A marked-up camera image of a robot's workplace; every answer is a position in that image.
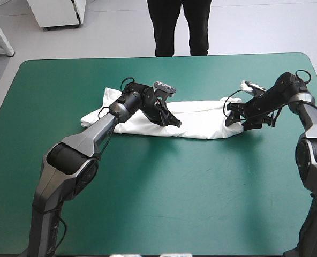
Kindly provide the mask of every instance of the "person's leg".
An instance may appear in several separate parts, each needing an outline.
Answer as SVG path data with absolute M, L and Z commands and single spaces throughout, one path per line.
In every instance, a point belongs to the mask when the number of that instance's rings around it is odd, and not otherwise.
M 173 56 L 174 30 L 181 0 L 147 0 L 156 42 L 155 56 Z
M 182 3 L 190 28 L 191 55 L 207 55 L 211 0 L 183 0 Z

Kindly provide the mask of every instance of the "gray metal arm segment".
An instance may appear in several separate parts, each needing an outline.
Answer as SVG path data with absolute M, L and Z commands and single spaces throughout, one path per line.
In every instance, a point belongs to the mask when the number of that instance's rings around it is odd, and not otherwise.
M 117 123 L 118 119 L 108 113 L 83 132 L 65 137 L 61 142 L 88 157 L 93 157 L 99 153 L 98 145 L 108 133 L 113 132 Z

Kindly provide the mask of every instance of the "black robot arm segment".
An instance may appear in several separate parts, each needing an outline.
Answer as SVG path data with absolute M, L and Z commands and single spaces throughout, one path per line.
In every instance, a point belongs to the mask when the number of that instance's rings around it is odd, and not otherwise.
M 137 103 L 136 107 L 139 107 L 152 123 L 160 126 L 180 127 L 181 121 L 168 110 L 166 104 L 167 98 L 173 96 L 175 92 L 175 88 L 162 82 L 155 82 L 152 87 L 131 82 L 126 85 L 121 97 L 110 105 L 110 109 L 120 112 L 120 122 L 125 122 L 131 113 L 124 111 L 123 102 L 129 97 Z
M 242 124 L 244 130 L 260 129 L 263 123 L 271 126 L 274 120 L 268 116 L 269 113 L 287 104 L 291 111 L 296 113 L 295 107 L 299 101 L 314 103 L 314 98 L 301 78 L 285 72 L 276 80 L 272 88 L 266 92 L 260 91 L 247 103 L 229 103 L 227 110 L 231 112 L 225 125 L 230 126 L 238 122 L 242 116 L 246 120 Z
M 110 105 L 106 115 L 83 132 L 62 139 L 45 154 L 33 200 L 28 249 L 22 256 L 52 257 L 55 254 L 63 202 L 72 200 L 92 181 L 102 154 L 99 144 L 106 137 L 110 138 L 118 123 L 126 122 L 140 109 L 155 124 L 181 124 L 165 104 L 174 92 L 174 88 L 165 84 L 157 85 L 154 91 L 133 81 Z

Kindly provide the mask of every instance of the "black cable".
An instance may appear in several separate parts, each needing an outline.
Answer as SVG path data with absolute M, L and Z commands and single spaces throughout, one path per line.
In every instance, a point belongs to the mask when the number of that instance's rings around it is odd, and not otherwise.
M 282 108 L 280 108 L 280 109 L 277 111 L 277 114 L 276 114 L 275 118 L 273 118 L 273 120 L 271 121 L 271 127 L 275 127 L 276 120 L 277 120 L 277 118 L 279 117 L 281 111 L 282 111 Z
M 235 91 L 234 93 L 232 93 L 232 94 L 225 100 L 224 105 L 223 105 L 223 114 L 224 114 L 224 116 L 225 116 L 226 118 L 229 118 L 229 119 L 231 119 L 231 120 L 237 120 L 237 119 L 232 119 L 232 118 L 230 118 L 229 116 L 227 116 L 227 115 L 225 114 L 225 105 L 226 105 L 227 101 L 228 101 L 232 96 L 234 96 L 235 94 L 237 94 L 238 92 L 241 92 L 241 91 L 243 91 L 243 90 L 240 89 L 240 90 Z
M 297 70 L 297 71 L 296 71 L 296 77 L 297 77 L 298 79 L 301 79 L 301 80 L 303 80 L 303 79 L 298 76 L 298 71 L 303 71 L 303 72 L 307 73 L 307 75 L 308 75 L 308 81 L 304 82 L 305 85 L 307 85 L 307 84 L 311 81 L 311 78 L 312 78 L 312 77 L 311 77 L 311 74 L 310 74 L 308 71 L 305 71 L 305 70 Z
M 60 211 L 60 209 L 58 208 L 58 206 L 60 206 L 62 204 L 62 202 L 60 202 L 54 209 L 51 209 L 51 210 L 47 210 L 47 211 L 40 211 L 38 210 L 38 208 L 32 204 L 32 208 L 40 213 L 40 214 L 48 214 L 48 213 L 53 213 L 53 212 L 57 212 L 57 211 Z M 58 242 L 58 244 L 55 246 L 55 251 L 56 249 L 58 249 L 58 247 L 60 246 L 60 244 L 62 243 L 64 237 L 66 236 L 66 233 L 67 233 L 67 224 L 64 222 L 64 220 L 61 218 L 61 216 L 59 214 L 56 214 L 57 217 L 58 217 L 58 220 L 63 224 L 63 227 L 64 227 L 64 231 L 63 231 L 63 235 L 62 235 L 62 238 L 60 239 L 60 241 Z
M 58 242 L 58 244 L 55 246 L 55 250 L 58 249 L 58 247 L 60 246 L 60 244 L 62 243 L 64 237 L 66 236 L 66 233 L 67 233 L 67 224 L 64 222 L 64 220 L 61 218 L 60 215 L 58 215 L 58 219 L 60 220 L 60 222 L 63 224 L 63 227 L 64 227 L 64 231 L 63 231 L 63 235 L 60 239 L 60 241 Z
M 110 132 L 109 132 L 107 141 L 106 141 L 105 145 L 103 146 L 103 149 L 102 149 L 102 150 L 100 151 L 100 153 L 98 154 L 97 159 L 99 159 L 100 156 L 104 153 L 104 151 L 105 151 L 105 149 L 106 149 L 106 146 L 109 144 L 110 139 L 111 139 L 111 136 L 112 136 L 113 133 L 114 133 L 115 127 L 116 127 L 117 124 L 119 123 L 119 122 L 118 122 L 118 121 L 119 121 L 119 114 L 118 114 L 118 113 L 115 113 L 115 114 L 113 114 L 113 115 L 115 115 L 115 117 L 116 117 L 117 120 L 114 121 L 114 124 L 113 124 L 113 126 L 112 126 L 112 129 L 111 129 Z
M 123 79 L 123 81 L 122 81 L 122 83 L 121 83 L 121 85 L 120 85 L 120 91 L 123 91 L 123 83 L 124 83 L 125 81 L 129 80 L 129 79 L 132 79 L 132 83 L 135 82 L 135 79 L 134 79 L 133 77 L 127 77 L 127 78 Z
M 98 119 L 100 119 L 100 113 L 106 108 L 110 110 L 108 106 L 104 106 L 103 108 L 101 108 L 100 111 L 98 112 Z

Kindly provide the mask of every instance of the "white cabinet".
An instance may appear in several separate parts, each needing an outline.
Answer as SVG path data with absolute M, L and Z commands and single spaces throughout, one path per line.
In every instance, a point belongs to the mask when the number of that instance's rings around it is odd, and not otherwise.
M 86 0 L 28 0 L 41 28 L 84 23 Z

